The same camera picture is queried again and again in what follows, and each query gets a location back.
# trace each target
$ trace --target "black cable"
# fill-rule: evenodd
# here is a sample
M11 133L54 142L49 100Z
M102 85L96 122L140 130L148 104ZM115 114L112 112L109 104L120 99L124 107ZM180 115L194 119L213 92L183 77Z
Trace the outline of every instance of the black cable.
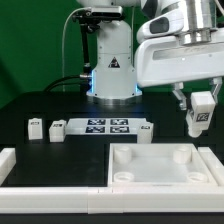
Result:
M79 83L79 82L70 82L70 83L58 83L58 84L55 84L53 86L51 86L50 88L48 88L48 90L46 90L45 92L50 92L52 89L58 87L58 86L68 86L68 85L81 85L83 83Z
M55 84L58 84L58 83L60 83L60 82L63 82L63 81L69 80L69 79L77 79L77 78L79 78L79 76L77 76L77 75L71 75L71 76L66 76L66 77L57 79L57 80L55 80L54 82L52 82L50 85L48 85L48 86L44 89L44 92L49 91L49 89L51 89L51 87L54 86Z

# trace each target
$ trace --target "blue light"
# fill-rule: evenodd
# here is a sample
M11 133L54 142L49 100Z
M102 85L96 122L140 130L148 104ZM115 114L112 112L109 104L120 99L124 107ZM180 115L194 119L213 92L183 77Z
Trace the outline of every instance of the blue light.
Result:
M136 93L141 92L141 90L138 88L138 85L136 85L136 87L135 87L135 92L136 92Z
M94 93L94 84L95 84L95 73L94 73L94 70L92 70L92 73L91 73L91 76L92 76L92 79L91 79L91 93Z

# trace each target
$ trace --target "small white cube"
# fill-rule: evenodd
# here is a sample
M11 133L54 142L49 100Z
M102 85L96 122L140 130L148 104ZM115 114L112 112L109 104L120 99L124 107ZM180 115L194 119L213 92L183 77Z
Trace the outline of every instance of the small white cube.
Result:
M209 91L192 93L191 104L193 110L198 113L213 111L216 105L214 98Z
M142 123L138 128L137 143L149 144L153 138L153 124L150 122Z
M33 118L28 122L29 140L43 139L42 119Z
M65 127L67 122L64 120L54 121L49 129L50 142L64 142Z

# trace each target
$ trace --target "cable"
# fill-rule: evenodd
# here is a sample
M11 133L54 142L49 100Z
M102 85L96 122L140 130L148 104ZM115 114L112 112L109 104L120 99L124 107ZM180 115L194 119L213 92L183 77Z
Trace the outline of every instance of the cable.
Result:
M131 63L134 66L134 19L135 19L135 7L132 7L132 19L131 19L131 29L132 29L132 35L131 35Z
M68 16L68 18L65 21L64 28L63 28L63 35L62 35L62 78L65 78L65 35L66 35L68 22L71 19L71 17L73 16L73 14L83 11L83 10L90 10L90 9L91 9L90 7L76 9L70 13L70 15Z
M224 16L224 9L222 8L221 4L219 3L219 0L215 0L215 3L218 7L218 9L220 10L220 12L222 13L222 15Z
M58 83L60 83L60 82L63 82L63 81L69 80L69 79L77 79L77 78L79 78L79 76L77 76L77 75L71 75L71 76L66 76L66 77L57 79L56 81L54 81L54 82L52 82L50 85L48 85L48 86L44 89L44 91L45 91L45 92L48 91L49 89L51 89L52 86L54 86L54 85L56 85L56 84L58 84Z
M79 82L71 82L71 83L58 83L58 84L55 84L53 86L51 86L51 88L49 88L48 90L46 90L45 92L50 92L52 89L58 87L58 86L68 86L68 85L81 85L82 83L79 83Z

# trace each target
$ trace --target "green backdrop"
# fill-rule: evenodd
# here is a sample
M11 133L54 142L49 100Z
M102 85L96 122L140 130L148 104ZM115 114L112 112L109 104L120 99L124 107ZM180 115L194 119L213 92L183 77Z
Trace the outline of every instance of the green backdrop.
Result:
M49 83L62 77L62 30L68 15L79 7L75 0L0 0L0 107L21 93L42 91ZM126 10L129 23L131 12L131 9ZM146 21L138 8L135 12L134 32ZM89 36L89 45L94 66L94 35ZM83 65L78 23L70 22L68 25L65 52L65 74L78 75ZM186 90L192 88L209 87L205 81L187 84ZM170 91L170 88L149 90Z

